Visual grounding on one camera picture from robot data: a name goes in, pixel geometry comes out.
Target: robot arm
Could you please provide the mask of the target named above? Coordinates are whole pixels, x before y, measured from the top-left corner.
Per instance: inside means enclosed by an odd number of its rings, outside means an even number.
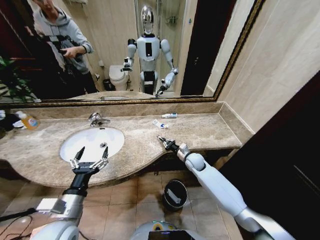
[[[84,151],[85,147],[69,161],[75,176],[70,187],[64,190],[62,198],[44,198],[36,208],[38,212],[51,213],[52,218],[59,220],[43,226],[32,240],[78,240],[77,226],[83,213],[90,177],[108,164],[108,146],[98,161],[79,162]]]
[[[137,50],[137,43],[134,39],[130,38],[128,40],[128,56],[124,59],[122,71],[132,71],[134,65],[134,56]]]
[[[174,59],[172,58],[168,40],[163,39],[160,45],[162,52],[165,56],[166,62],[171,68],[171,71],[165,76],[165,79],[161,80],[161,87],[156,92],[156,98],[159,97],[165,90],[170,88],[171,84],[175,81],[176,75],[178,74],[178,69],[174,67]]]
[[[264,239],[294,240],[272,218],[261,215],[247,207],[239,190],[217,169],[210,166],[201,154],[191,153],[188,146],[176,145],[175,140],[158,136],[166,150],[172,150],[187,168],[197,177],[199,183],[217,202],[220,208],[231,214],[236,222],[249,232],[263,235]]]

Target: green leaves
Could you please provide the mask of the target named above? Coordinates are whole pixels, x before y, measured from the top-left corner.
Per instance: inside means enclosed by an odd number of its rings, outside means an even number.
[[[0,97],[18,98],[25,103],[27,98],[34,99],[32,90],[27,85],[30,80],[19,77],[19,70],[13,65],[13,62],[13,60],[7,60],[0,56],[0,84],[5,85],[0,87],[0,90],[7,89],[0,93]]]

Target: gray hoodie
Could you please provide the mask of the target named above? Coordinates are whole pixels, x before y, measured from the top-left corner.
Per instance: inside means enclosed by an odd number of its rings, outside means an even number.
[[[48,21],[40,8],[35,11],[33,13],[35,30],[45,36],[69,35],[72,40],[79,44],[79,46],[84,46],[88,54],[92,53],[94,50],[90,42],[87,41],[87,38],[82,34],[77,24],[61,8],[56,7],[56,9],[59,15],[55,23]],[[65,61],[63,56],[58,52],[52,42],[49,42],[49,45],[52,47],[59,65],[64,69]],[[62,47],[66,49],[73,47],[73,45],[69,40],[64,40],[62,41]],[[83,55],[76,58],[68,58],[67,60],[82,74],[87,74],[89,72]]]

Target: gold mirror frame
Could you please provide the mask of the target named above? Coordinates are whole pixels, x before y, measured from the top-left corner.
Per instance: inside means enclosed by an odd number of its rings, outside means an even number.
[[[85,100],[43,100],[42,102],[28,103],[0,103],[0,109],[13,108],[45,108],[45,107],[78,107],[78,106],[100,106],[100,105],[126,105],[126,104],[166,104],[166,103],[197,103],[197,102],[216,102],[222,89],[237,61],[237,58],[246,42],[246,39],[255,23],[257,16],[265,0],[255,0],[246,22],[242,28],[240,36],[234,46],[232,54],[219,80],[213,97],[203,96],[181,96],[176,98],[150,98],[150,99],[122,99],[105,101],[85,101]]]

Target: orange bottle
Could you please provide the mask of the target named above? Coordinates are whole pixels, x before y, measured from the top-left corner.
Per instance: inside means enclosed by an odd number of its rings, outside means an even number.
[[[39,120],[32,116],[25,114],[23,111],[17,111],[16,114],[19,116],[23,124],[27,129],[36,129],[39,126]]]

